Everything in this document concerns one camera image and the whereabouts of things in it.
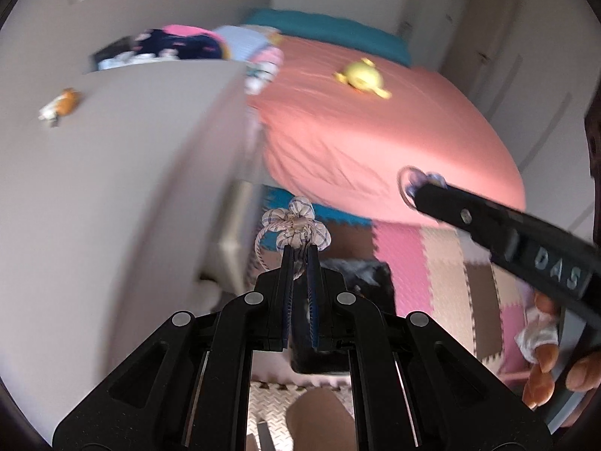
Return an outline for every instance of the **person's hand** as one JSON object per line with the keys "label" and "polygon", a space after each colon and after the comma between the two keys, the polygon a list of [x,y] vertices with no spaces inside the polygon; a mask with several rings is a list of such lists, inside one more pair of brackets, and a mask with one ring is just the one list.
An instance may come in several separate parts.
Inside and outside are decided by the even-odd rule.
{"label": "person's hand", "polygon": [[[534,304],[541,312],[556,315],[558,307],[548,297],[538,292],[534,296]],[[522,401],[531,409],[546,404],[555,390],[555,382],[551,370],[557,364],[559,348],[554,344],[545,344],[534,352],[538,361],[530,372],[530,377],[524,387]],[[601,351],[594,352],[578,361],[570,370],[566,379],[566,387],[571,391],[588,392],[576,410],[563,423],[571,426],[588,405],[594,394],[594,389],[601,384]]]}

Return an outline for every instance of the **silver screw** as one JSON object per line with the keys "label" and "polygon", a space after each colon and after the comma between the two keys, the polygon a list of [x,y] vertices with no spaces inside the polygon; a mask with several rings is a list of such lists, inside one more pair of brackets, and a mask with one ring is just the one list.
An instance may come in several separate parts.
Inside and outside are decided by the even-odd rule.
{"label": "silver screw", "polygon": [[423,312],[416,312],[414,314],[411,314],[409,320],[411,321],[411,324],[417,325],[417,327],[426,327],[428,325],[428,322],[430,322],[428,316]]}
{"label": "silver screw", "polygon": [[250,292],[246,294],[244,301],[250,306],[257,306],[263,301],[263,295],[259,292]]}
{"label": "silver screw", "polygon": [[192,318],[188,312],[178,312],[171,318],[173,325],[178,327],[190,324],[191,320]]}
{"label": "silver screw", "polygon": [[357,297],[351,294],[351,292],[342,292],[341,294],[338,294],[336,300],[344,306],[351,306],[357,301]]}
{"label": "silver screw", "polygon": [[472,214],[470,214],[470,211],[468,209],[463,209],[461,211],[461,220],[464,221],[464,224],[471,224],[472,223]]}

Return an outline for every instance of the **pink bed sheet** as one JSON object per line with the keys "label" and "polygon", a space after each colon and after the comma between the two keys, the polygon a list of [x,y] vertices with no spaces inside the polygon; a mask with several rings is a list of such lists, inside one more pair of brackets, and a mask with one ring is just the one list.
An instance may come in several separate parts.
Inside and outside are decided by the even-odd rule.
{"label": "pink bed sheet", "polygon": [[[524,185],[486,119],[447,79],[337,45],[285,37],[278,77],[250,98],[266,126],[265,161],[296,195],[344,212],[388,222],[434,225],[399,196],[404,166],[515,209]],[[337,82],[332,74],[369,57],[390,100]]]}

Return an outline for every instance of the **yellow stuffed animal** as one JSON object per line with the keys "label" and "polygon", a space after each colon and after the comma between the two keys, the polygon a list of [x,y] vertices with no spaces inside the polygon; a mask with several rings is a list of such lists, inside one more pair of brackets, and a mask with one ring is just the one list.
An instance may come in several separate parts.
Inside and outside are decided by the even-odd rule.
{"label": "yellow stuffed animal", "polygon": [[351,85],[360,91],[373,91],[382,98],[390,98],[393,95],[382,89],[384,79],[376,65],[367,58],[349,64],[341,73],[334,73],[334,77],[345,85]]}

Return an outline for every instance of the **white table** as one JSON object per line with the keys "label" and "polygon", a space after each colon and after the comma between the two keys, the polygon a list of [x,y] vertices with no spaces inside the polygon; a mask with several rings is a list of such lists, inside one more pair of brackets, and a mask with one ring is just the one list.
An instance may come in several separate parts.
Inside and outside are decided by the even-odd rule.
{"label": "white table", "polygon": [[101,71],[65,83],[85,99],[58,127],[31,111],[37,132],[2,172],[0,375],[46,440],[184,308],[244,140],[244,72]]}

